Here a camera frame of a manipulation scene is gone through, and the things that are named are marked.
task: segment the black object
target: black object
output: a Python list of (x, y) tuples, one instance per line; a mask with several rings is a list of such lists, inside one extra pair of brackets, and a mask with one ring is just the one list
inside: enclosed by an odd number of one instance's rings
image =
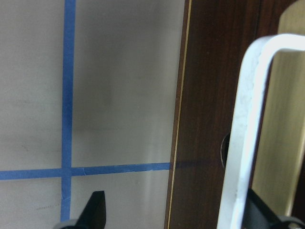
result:
[(252, 190), (248, 190), (243, 226), (246, 229), (305, 229), (294, 217), (279, 217)]
[(104, 191), (93, 192), (85, 209), (74, 226), (61, 229), (104, 229), (106, 225), (106, 204)]

